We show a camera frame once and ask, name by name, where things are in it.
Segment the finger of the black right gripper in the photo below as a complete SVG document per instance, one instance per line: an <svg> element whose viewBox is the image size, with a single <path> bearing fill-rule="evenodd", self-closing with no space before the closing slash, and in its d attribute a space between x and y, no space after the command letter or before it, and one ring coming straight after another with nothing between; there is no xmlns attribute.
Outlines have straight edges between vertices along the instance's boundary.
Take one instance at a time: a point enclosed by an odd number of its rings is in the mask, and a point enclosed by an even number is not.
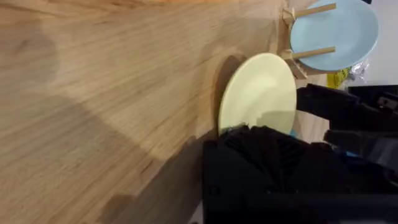
<svg viewBox="0 0 398 224"><path fill-rule="evenodd" d="M397 174L397 132L328 130L324 141Z"/></svg>
<svg viewBox="0 0 398 224"><path fill-rule="evenodd" d="M297 110L327 119L331 129L396 132L397 114L381 111L342 90L308 84L297 89Z"/></svg>

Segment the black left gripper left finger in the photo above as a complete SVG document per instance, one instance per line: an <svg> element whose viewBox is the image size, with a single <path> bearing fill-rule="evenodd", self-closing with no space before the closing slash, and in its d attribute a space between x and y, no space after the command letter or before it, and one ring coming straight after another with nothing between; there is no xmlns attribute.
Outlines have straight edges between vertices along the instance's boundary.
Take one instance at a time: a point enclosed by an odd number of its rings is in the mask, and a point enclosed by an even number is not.
<svg viewBox="0 0 398 224"><path fill-rule="evenodd" d="M250 128L241 125L224 131L219 140L265 175L267 193L282 193L284 184L278 141L283 137L282 132L268 126Z"/></svg>

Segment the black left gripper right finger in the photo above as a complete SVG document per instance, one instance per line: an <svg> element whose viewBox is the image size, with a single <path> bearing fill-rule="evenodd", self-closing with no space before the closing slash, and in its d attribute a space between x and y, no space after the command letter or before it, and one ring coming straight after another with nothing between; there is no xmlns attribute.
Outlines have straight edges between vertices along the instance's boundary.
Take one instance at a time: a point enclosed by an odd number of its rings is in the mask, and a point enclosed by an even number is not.
<svg viewBox="0 0 398 224"><path fill-rule="evenodd" d="M335 191L329 176L335 153L330 145L307 143L284 133L275 135L285 194L330 194Z"/></svg>

